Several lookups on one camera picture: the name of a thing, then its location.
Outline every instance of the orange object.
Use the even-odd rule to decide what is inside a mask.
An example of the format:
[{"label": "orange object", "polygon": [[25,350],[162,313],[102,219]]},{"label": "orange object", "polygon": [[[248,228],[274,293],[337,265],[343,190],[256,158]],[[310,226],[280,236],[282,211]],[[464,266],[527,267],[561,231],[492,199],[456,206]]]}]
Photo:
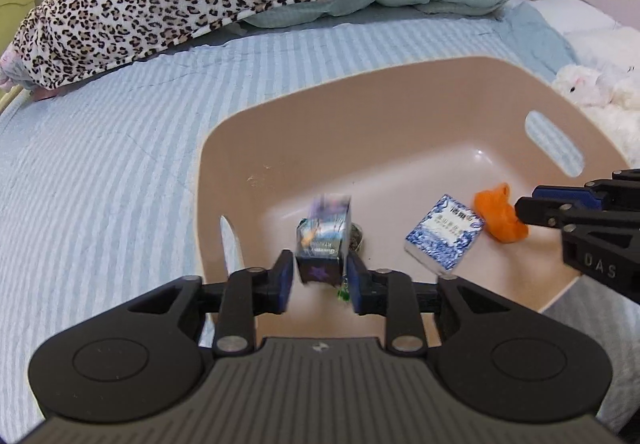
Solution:
[{"label": "orange object", "polygon": [[527,238],[529,227],[516,217],[509,204],[509,185],[503,182],[494,189],[480,191],[474,197],[474,210],[486,222],[486,228],[504,244]]}]

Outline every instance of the light blue blanket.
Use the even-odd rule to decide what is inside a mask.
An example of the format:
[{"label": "light blue blanket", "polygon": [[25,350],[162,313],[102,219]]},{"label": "light blue blanket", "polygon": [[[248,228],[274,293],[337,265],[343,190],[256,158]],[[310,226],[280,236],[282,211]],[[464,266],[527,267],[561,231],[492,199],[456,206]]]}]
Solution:
[{"label": "light blue blanket", "polygon": [[[526,65],[526,42],[510,47],[499,31],[490,18],[372,7],[214,34],[206,41],[219,45],[134,63],[65,97],[15,100],[0,116],[0,435],[16,440],[40,420],[25,372],[47,337],[194,273],[197,154],[215,125],[383,66],[473,54]],[[540,17],[528,31],[548,26]]]}]

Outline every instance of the floral patterned box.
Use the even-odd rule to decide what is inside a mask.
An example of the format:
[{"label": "floral patterned box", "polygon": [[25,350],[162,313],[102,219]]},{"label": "floral patterned box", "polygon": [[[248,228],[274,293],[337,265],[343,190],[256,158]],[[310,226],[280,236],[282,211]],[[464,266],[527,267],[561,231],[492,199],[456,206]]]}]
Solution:
[{"label": "floral patterned box", "polygon": [[444,195],[406,236],[404,248],[430,271],[448,274],[483,227],[484,221],[473,210]]}]

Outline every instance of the blue and white striped sheet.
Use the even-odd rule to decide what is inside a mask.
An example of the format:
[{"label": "blue and white striped sheet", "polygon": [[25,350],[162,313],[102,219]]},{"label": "blue and white striped sheet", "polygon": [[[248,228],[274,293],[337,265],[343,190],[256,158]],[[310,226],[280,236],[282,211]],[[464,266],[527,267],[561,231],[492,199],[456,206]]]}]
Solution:
[{"label": "blue and white striped sheet", "polygon": [[158,56],[62,98],[29,104],[22,95],[0,116],[4,439],[40,421],[26,380],[39,344],[194,273],[197,154],[225,117],[383,66],[473,54],[521,64],[489,19],[373,8],[348,21]]}]

